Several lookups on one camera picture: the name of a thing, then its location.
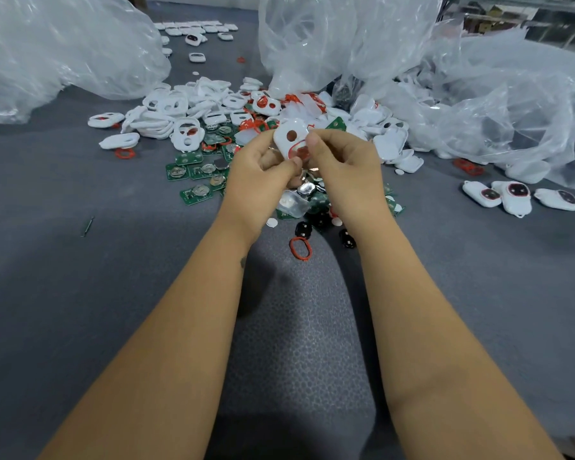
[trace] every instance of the fingernail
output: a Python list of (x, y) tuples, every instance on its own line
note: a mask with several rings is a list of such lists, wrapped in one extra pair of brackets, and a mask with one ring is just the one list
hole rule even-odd
[(315, 132), (309, 132), (305, 138), (308, 146), (316, 146), (320, 143), (319, 136)]

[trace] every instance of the gray table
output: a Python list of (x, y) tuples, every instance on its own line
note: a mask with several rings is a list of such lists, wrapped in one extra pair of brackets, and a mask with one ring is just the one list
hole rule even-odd
[[(240, 28), (232, 43), (210, 36), (197, 50), (204, 65), (190, 64), (183, 40), (172, 39), (169, 83), (194, 79), (192, 70), (268, 82), (256, 13), (150, 8), (156, 21), (218, 18)], [(166, 180), (170, 142), (144, 138), (130, 161), (99, 148), (108, 131), (87, 118), (135, 104), (69, 88), (30, 123), (0, 127), (0, 459), (38, 454), (218, 210), (219, 196), (186, 207), (178, 192), (192, 182)], [(460, 193), (460, 170), (424, 158), (414, 175), (384, 168), (406, 206), (399, 224), (541, 422), (553, 434), (575, 433), (575, 213), (535, 203), (519, 220), (483, 209)], [(288, 248), (294, 226), (265, 228), (249, 255), (208, 456), (401, 458), (357, 250), (340, 246), (338, 229), (314, 233), (313, 258), (298, 262)]]

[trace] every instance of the person's left hand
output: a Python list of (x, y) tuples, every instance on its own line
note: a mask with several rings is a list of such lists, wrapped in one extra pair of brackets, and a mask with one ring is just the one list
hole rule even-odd
[(242, 231), (249, 244), (260, 235), (285, 188), (298, 185), (302, 172), (300, 158), (284, 160), (270, 148), (273, 133), (262, 132), (235, 154), (218, 214), (220, 223)]

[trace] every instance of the skin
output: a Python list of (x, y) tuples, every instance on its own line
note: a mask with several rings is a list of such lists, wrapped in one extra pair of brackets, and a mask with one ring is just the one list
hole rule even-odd
[[(237, 153), (214, 224), (39, 459), (204, 457), (247, 252), (302, 168), (298, 158), (282, 162), (271, 142), (264, 132)], [(341, 131), (311, 132), (307, 144), (358, 245), (384, 392), (406, 457), (561, 459), (391, 217), (374, 146)]]

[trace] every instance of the person's left arm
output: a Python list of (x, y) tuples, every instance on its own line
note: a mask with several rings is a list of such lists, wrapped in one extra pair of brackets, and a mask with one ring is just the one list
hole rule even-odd
[(38, 460), (198, 460), (207, 449), (249, 248), (302, 162), (264, 132), (235, 155), (218, 216)]

